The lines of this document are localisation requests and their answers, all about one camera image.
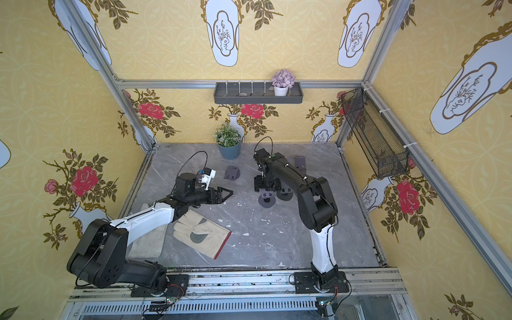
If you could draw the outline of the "dark phone stand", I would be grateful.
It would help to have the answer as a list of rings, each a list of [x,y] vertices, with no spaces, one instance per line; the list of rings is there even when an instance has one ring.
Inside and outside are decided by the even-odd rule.
[[[290,187],[282,187],[277,191],[277,198],[282,201],[290,201],[293,199],[293,190]]]

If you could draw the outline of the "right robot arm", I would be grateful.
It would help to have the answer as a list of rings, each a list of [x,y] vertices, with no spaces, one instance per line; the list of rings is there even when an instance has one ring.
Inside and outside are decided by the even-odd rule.
[[[311,270],[320,286],[333,283],[338,272],[333,250],[333,228],[338,209],[328,180],[312,177],[290,165],[281,153],[272,155],[259,149],[253,158],[261,172],[254,179],[255,191],[275,192],[284,201],[288,200],[289,193],[297,197],[299,216],[310,230]]]

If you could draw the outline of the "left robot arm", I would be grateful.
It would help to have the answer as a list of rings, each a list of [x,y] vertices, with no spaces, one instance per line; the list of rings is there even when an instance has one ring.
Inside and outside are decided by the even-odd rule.
[[[228,200],[233,191],[211,188],[212,177],[213,172],[205,172],[201,177],[183,173],[177,177],[173,192],[149,208],[118,220],[94,220],[69,258],[68,272],[98,288],[131,283],[164,292],[169,283],[166,268],[151,261],[128,260],[127,248],[154,229],[177,221],[191,207],[220,205]]]

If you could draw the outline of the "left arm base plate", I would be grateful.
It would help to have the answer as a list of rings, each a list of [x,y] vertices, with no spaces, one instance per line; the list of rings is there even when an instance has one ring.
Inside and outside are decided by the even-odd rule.
[[[187,274],[165,275],[149,287],[134,285],[131,297],[181,298],[185,295],[188,284],[189,276]]]

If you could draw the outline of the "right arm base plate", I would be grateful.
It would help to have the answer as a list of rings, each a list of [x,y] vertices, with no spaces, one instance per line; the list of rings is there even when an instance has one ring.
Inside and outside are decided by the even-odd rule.
[[[296,293],[349,293],[345,273],[331,270],[327,273],[297,272],[293,274]]]

